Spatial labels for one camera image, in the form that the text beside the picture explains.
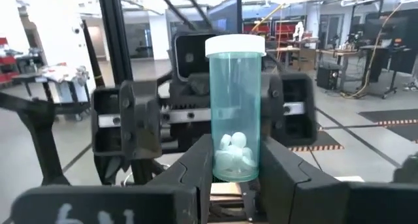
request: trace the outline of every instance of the translucent teal pill bottle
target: translucent teal pill bottle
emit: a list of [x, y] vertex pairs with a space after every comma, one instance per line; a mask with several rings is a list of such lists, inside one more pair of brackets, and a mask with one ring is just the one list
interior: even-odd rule
[[227, 182], [258, 177], [261, 58], [265, 40], [257, 35], [220, 35], [205, 44], [210, 66], [213, 174]]

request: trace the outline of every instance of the wooden block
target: wooden block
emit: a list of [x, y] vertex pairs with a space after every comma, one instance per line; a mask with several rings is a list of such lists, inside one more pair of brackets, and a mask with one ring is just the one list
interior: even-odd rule
[[[210, 189], [211, 194], [234, 194], [240, 195], [241, 190], [240, 186], [236, 183], [216, 183], [212, 184], [212, 188]], [[240, 200], [240, 197], [228, 197], [228, 196], [216, 196], [211, 195], [210, 200]]]

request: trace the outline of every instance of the concrete floor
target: concrete floor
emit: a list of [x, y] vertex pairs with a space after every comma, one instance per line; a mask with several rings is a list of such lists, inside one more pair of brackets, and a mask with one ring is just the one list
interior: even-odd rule
[[[170, 71], [168, 61], [133, 61], [135, 79], [155, 78]], [[106, 62], [101, 63], [106, 85], [113, 85], [112, 70]], [[350, 60], [349, 72], [358, 74], [357, 60]], [[379, 85], [388, 86], [388, 73], [381, 75]], [[408, 81], [406, 77], [397, 79], [396, 84]], [[44, 97], [42, 88], [31, 86], [34, 96]], [[396, 164], [401, 164], [405, 158], [416, 151], [418, 145], [398, 136], [383, 127], [352, 127], [355, 125], [370, 125], [371, 121], [358, 115], [359, 112], [376, 110], [395, 110], [417, 108], [418, 92], [399, 91], [385, 100], [375, 97], [365, 97], [361, 100], [343, 99], [314, 86], [317, 120], [344, 150], [314, 152], [322, 169], [332, 176], [360, 176], [368, 182], [389, 182], [392, 180]], [[160, 87], [160, 94], [168, 95], [168, 85]], [[23, 86], [4, 90], [5, 93], [25, 97]], [[33, 148], [31, 136], [17, 115], [13, 112], [0, 110], [0, 221], [10, 223], [9, 209], [12, 201], [23, 191], [40, 185], [42, 176]], [[85, 150], [91, 142], [89, 119], [81, 122], [61, 120], [54, 124], [54, 137], [57, 144], [61, 164], [66, 168], [65, 175], [73, 185], [98, 185], [99, 178], [93, 163], [93, 152]], [[313, 157], [308, 152], [298, 152], [298, 155], [315, 165]], [[164, 155], [159, 159], [162, 163], [171, 164], [180, 155]], [[118, 180], [123, 180], [125, 174], [120, 173]]]

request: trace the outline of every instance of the table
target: table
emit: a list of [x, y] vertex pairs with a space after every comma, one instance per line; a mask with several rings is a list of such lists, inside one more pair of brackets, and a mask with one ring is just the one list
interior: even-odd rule
[[[84, 90], [86, 91], [86, 96], [88, 100], [86, 103], [80, 103], [78, 101], [77, 93], [76, 93], [73, 82], [68, 82], [72, 103], [55, 103], [54, 98], [52, 97], [51, 89], [49, 85], [49, 83], [53, 81], [43, 77], [40, 74], [37, 74], [37, 73], [19, 74], [18, 76], [12, 77], [12, 82], [15, 84], [25, 84], [25, 85], [28, 85], [30, 83], [41, 83], [44, 88], [46, 100], [55, 105], [57, 115], [74, 114], [76, 116], [76, 120], [80, 121], [82, 120], [81, 114], [83, 112], [87, 112], [90, 109], [90, 97], [89, 97], [90, 94], [87, 88], [87, 84], [84, 85]], [[29, 87], [27, 87], [26, 90], [27, 90], [27, 94], [29, 95], [29, 97], [32, 98], [32, 92], [29, 89]]]
[[284, 52], [285, 53], [285, 68], [289, 68], [290, 55], [293, 52], [300, 52], [300, 48], [296, 47], [280, 47], [277, 49], [267, 49], [266, 52]]
[[[359, 53], [357, 51], [348, 51], [348, 50], [316, 50], [316, 52], [319, 54], [319, 58], [317, 61], [317, 68], [319, 66], [319, 63], [321, 62], [323, 58], [323, 54], [330, 54], [334, 57], [337, 57], [337, 65], [341, 65], [341, 58], [342, 57], [353, 57], [357, 56]], [[338, 89], [344, 90], [344, 84], [346, 82], [354, 82], [359, 81], [361, 79], [347, 79], [347, 68], [348, 68], [348, 58], [344, 58], [342, 63], [342, 69], [341, 69], [341, 76], [340, 76], [340, 85], [338, 86]]]

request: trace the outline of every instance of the glass wall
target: glass wall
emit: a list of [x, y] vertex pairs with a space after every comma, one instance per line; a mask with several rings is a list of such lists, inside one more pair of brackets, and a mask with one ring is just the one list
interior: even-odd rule
[[153, 57], [149, 23], [125, 24], [129, 56], [131, 58]]

